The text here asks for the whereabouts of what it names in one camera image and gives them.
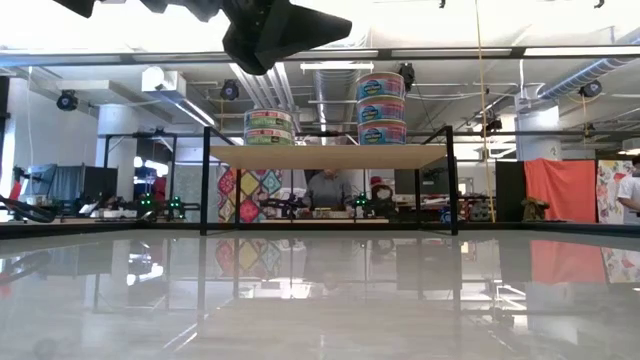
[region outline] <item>white column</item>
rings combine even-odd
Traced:
[[[558,131],[560,113],[555,101],[545,101],[529,105],[516,96],[516,131]],[[562,160],[562,146],[559,136],[516,136],[516,156],[518,161],[538,158]]]
[[[102,134],[132,134],[138,131],[138,118],[135,109],[123,105],[100,106],[98,119],[98,135]],[[98,139],[96,148],[96,166],[104,166],[105,139]],[[114,137],[109,140],[110,168],[118,169],[118,188],[114,189],[118,196],[125,200],[133,200],[133,176],[135,169],[133,159],[136,156],[137,140],[132,138]]]

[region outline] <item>reflective floor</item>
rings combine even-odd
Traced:
[[[640,244],[525,231],[0,241],[0,359],[638,359]]]

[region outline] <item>hanging rope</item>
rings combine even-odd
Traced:
[[[491,222],[496,222],[496,215],[493,207],[493,184],[491,182],[491,171],[489,170],[489,148],[487,147],[487,111],[485,109],[485,85],[484,85],[484,66],[482,64],[482,36],[480,35],[480,11],[478,10],[478,0],[476,4],[476,28],[478,33],[478,63],[480,64],[480,99],[482,101],[482,133],[483,133],[483,154],[484,169],[487,176],[487,195],[489,195],[489,210],[491,211]]]

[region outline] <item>ceiling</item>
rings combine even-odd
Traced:
[[[126,5],[96,4],[94,18],[89,20],[77,19],[58,9],[50,0],[32,0],[39,6],[46,7],[55,16],[35,17],[41,21],[41,25],[29,25],[33,19],[22,22],[12,22],[12,31],[3,31],[7,24],[0,24],[0,46],[5,49],[20,51],[39,48],[48,52],[65,52],[65,46],[60,42],[47,43],[48,34],[42,31],[42,24],[59,22],[66,19],[69,23],[77,24],[73,31],[75,34],[86,32],[100,32],[105,37],[104,22],[113,20],[114,16],[121,15],[127,10],[138,14],[138,20],[133,15],[121,18],[123,27],[131,26],[132,34],[125,36],[126,32],[118,30],[109,37],[110,45],[115,50],[124,51],[212,51],[220,50],[221,34],[226,28],[226,19],[216,17],[209,23],[199,23],[182,14],[175,15],[175,9],[163,18],[156,14],[149,14],[137,1],[130,0]],[[304,6],[310,6],[319,10],[328,11],[340,16],[348,17],[356,24],[354,32],[361,32],[365,36],[366,45],[374,48],[385,47],[463,47],[477,46],[476,8],[473,0],[451,0],[444,9],[438,9],[439,0],[409,1],[409,0],[356,0],[349,1],[349,5],[337,7],[334,0],[297,0],[292,1]],[[601,9],[593,9],[597,1],[535,1],[535,0],[481,0],[479,1],[479,16],[481,22],[481,38],[484,46],[531,46],[531,45],[608,45],[624,42],[632,35],[637,35],[638,29],[633,14],[640,10],[637,1],[607,1]],[[14,1],[11,5],[14,11],[28,11],[22,1]],[[141,25],[134,28],[138,21]],[[69,24],[59,28],[64,33]],[[171,34],[166,29],[172,27]],[[16,28],[23,28],[27,34],[17,35]],[[36,45],[29,44],[28,34],[32,38],[39,39]],[[143,44],[146,38],[161,37],[162,40],[149,40]],[[139,40],[139,44],[132,46],[131,39]],[[69,38],[66,50],[73,47],[73,52],[99,52],[109,49],[95,49],[94,42],[82,42],[78,38]],[[539,84],[552,84],[568,75],[575,73],[593,60],[525,60],[522,63],[525,84],[537,87]],[[300,108],[308,108],[309,111],[317,111],[317,106],[309,104],[309,100],[318,98],[314,89],[313,71],[303,71],[301,62],[284,63],[291,93],[295,105]],[[391,61],[377,61],[374,63],[374,71],[397,71],[399,63]],[[411,91],[413,95],[456,95],[472,94],[480,91],[480,86],[474,85],[480,81],[481,68],[484,81],[487,83],[489,95],[486,102],[490,103],[502,95],[518,92],[520,83],[519,60],[485,60],[480,64],[477,60],[431,60],[413,61],[416,71],[416,84]],[[90,66],[90,67],[47,67],[45,70],[63,80],[112,80],[137,93],[141,98],[153,100],[140,92],[141,74],[147,68],[146,65],[135,66]],[[247,95],[247,91],[240,88],[240,98],[233,102],[220,102],[220,85],[225,79],[235,79],[236,74],[228,64],[191,64],[163,66],[165,70],[176,70],[182,73],[188,81],[191,92],[198,97],[198,101],[206,103],[213,114],[242,113],[253,107],[253,102]],[[640,97],[640,79],[635,74],[640,70],[640,61],[634,61],[599,80],[602,82],[604,92],[602,96],[589,102],[586,111],[581,103],[575,103],[578,95],[562,97],[559,99],[561,126],[563,129],[581,129],[585,122],[594,123],[596,129],[633,129],[640,127],[640,111],[637,109],[637,99],[634,97],[619,97],[619,94],[635,95]],[[508,106],[511,97],[505,100],[501,115],[508,116],[514,112],[512,106]],[[92,98],[94,103],[108,103],[111,100]],[[158,107],[172,115],[172,124],[165,124],[169,131],[194,132],[201,128],[193,119],[178,110],[169,103],[158,103]],[[455,128],[465,129],[477,126],[478,118],[473,115],[482,106],[480,96],[470,96],[466,99],[445,101],[442,99],[421,102],[408,99],[406,104],[405,120],[408,127],[413,130],[432,130],[444,124],[453,125]],[[331,119],[331,121],[349,122],[351,119]],[[225,119],[224,129],[236,129],[240,119]],[[153,120],[148,126],[159,125]]]

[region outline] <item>person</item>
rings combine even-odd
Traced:
[[[302,202],[311,210],[315,208],[345,210],[349,199],[351,199],[349,179],[337,170],[325,169],[309,180]]]
[[[618,201],[624,206],[624,223],[640,225],[640,155],[631,160],[635,172],[620,181]]]

